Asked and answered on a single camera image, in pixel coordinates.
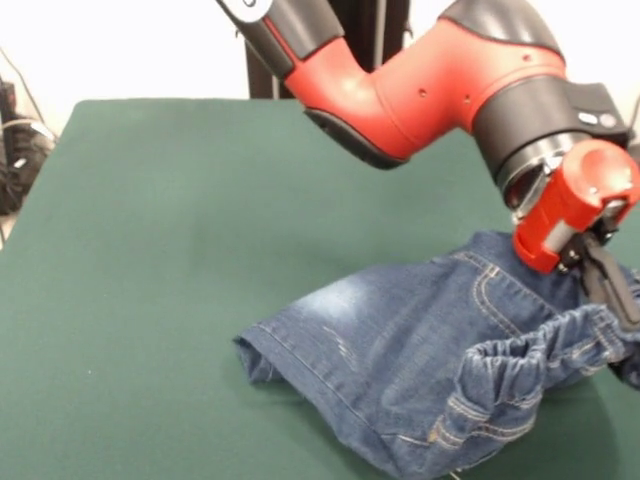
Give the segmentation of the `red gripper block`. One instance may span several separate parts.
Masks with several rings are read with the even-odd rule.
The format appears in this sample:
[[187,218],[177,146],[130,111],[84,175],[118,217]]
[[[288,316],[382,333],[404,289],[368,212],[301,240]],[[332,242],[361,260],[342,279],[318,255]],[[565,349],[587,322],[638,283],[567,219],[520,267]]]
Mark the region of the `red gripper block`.
[[[530,268],[550,273],[577,234],[609,217],[619,225],[639,201],[639,166],[623,148],[588,139],[573,146],[518,224],[514,248]],[[582,285],[592,303],[605,304],[622,330],[639,329],[636,304],[622,270],[596,237],[581,237]]]

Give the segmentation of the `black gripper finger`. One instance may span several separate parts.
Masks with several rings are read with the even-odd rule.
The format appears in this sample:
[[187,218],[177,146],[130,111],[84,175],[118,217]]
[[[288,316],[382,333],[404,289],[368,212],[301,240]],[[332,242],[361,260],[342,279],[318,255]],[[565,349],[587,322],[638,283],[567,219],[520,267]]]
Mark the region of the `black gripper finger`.
[[611,373],[624,385],[640,389],[640,354],[635,350],[629,356],[608,364]]

